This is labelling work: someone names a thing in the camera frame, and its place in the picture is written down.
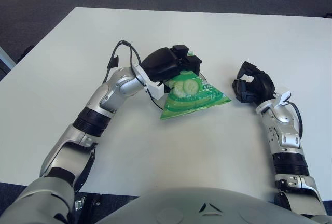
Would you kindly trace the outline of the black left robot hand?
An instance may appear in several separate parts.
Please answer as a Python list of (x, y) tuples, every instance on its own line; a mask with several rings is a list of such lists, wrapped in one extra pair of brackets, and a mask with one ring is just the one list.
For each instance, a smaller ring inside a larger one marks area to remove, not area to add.
[(171, 48), (160, 48), (148, 55), (141, 67), (153, 82), (164, 82), (179, 75), (181, 71), (192, 71), (199, 75), (200, 60), (195, 55), (188, 55), (185, 45), (174, 45)]

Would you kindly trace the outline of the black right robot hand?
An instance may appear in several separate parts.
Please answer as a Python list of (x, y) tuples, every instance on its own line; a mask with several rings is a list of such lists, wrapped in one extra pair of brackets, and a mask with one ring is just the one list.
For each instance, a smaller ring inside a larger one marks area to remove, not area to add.
[(241, 103), (261, 103), (274, 98), (274, 84), (270, 76), (245, 61), (232, 83), (236, 99)]

